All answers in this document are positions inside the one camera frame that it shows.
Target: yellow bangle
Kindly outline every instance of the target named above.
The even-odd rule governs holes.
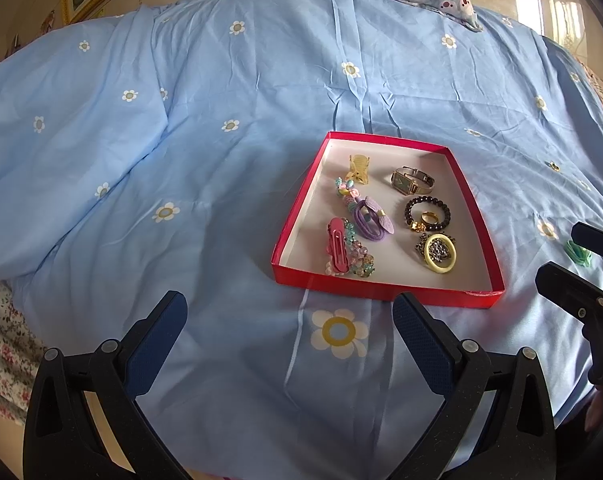
[[[433,241],[435,240],[441,240],[446,247],[448,248],[449,253],[451,254],[451,262],[448,264],[448,267],[440,267],[438,266],[433,259],[430,257],[430,244],[433,243]],[[433,270],[434,272],[437,272],[438,274],[445,274],[446,272],[449,272],[451,270],[453,270],[453,267],[455,266],[455,263],[457,263],[457,250],[455,249],[455,246],[453,244],[453,242],[451,241],[450,238],[448,238],[446,235],[442,235],[442,234],[436,234],[436,235],[432,235],[430,236],[424,244],[424,258],[425,258],[425,263],[426,265],[428,265],[428,267],[430,268],[430,270]]]

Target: blue bedsheet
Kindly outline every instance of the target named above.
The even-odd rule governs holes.
[[[388,303],[277,285],[269,258],[327,131],[435,142],[466,174],[507,292],[491,310],[429,309],[489,351],[535,348],[560,422],[590,389],[590,354],[534,276],[554,260],[603,288],[601,258],[563,251],[575,222],[603,228],[603,109],[565,50],[479,17],[483,33],[393,0],[182,0],[14,54],[0,278],[15,306],[48,345],[86,352],[179,290],[187,325],[139,402],[184,465],[385,478],[441,398]],[[357,329],[349,350],[321,338],[336,311]]]

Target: person's skin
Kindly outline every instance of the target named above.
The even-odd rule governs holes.
[[[597,392],[585,413],[584,431],[590,433],[603,424],[603,386],[595,386]]]

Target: white flower print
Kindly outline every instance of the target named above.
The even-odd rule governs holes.
[[[359,67],[355,66],[350,61],[345,61],[342,63],[342,68],[344,69],[344,74],[350,77],[361,77],[359,73]]]
[[[34,118],[32,126],[34,127],[34,131],[40,134],[41,131],[46,127],[46,123],[43,122],[43,117],[37,116]]]
[[[236,119],[231,119],[230,121],[225,121],[223,123],[223,126],[221,127],[222,130],[224,130],[225,132],[232,132],[234,130],[236,130],[239,127],[239,121],[237,121]]]
[[[542,236],[546,236],[552,240],[557,240],[558,238],[557,233],[555,232],[555,226],[549,222],[539,220],[539,222],[537,222],[537,229]]]
[[[368,353],[361,339],[368,338],[366,323],[355,321],[355,314],[346,308],[340,308],[334,314],[327,310],[317,310],[312,322],[319,327],[310,336],[310,344],[317,350],[330,348],[339,359],[348,359],[355,349],[359,357]]]
[[[537,108],[539,108],[539,110],[548,110],[548,107],[546,106],[546,101],[544,101],[543,97],[541,97],[540,95],[535,97],[535,103],[537,104]]]
[[[457,48],[457,40],[455,40],[449,34],[446,34],[443,38],[441,38],[441,44],[443,46],[447,46],[448,48]]]
[[[97,198],[101,198],[105,196],[106,193],[110,191],[110,185],[107,182],[104,182],[101,186],[97,188],[97,192],[94,194]]]
[[[172,220],[174,218],[174,215],[179,214],[180,211],[181,209],[175,207],[172,202],[166,202],[163,207],[160,207],[155,211],[155,214],[153,215],[152,219],[156,223],[159,223],[162,220]]]
[[[245,25],[246,23],[244,22],[233,22],[233,24],[230,25],[230,34],[234,34],[236,36],[238,34],[241,34],[242,32],[245,32]]]
[[[126,102],[130,102],[133,99],[136,99],[137,95],[139,95],[139,92],[136,92],[134,90],[124,90],[123,96],[121,96],[121,99],[123,99]]]

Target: green hair tie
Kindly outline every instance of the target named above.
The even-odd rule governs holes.
[[[588,249],[584,249],[582,246],[574,243],[574,241],[569,240],[566,242],[566,245],[564,245],[564,250],[570,259],[579,266],[590,267],[593,254]]]

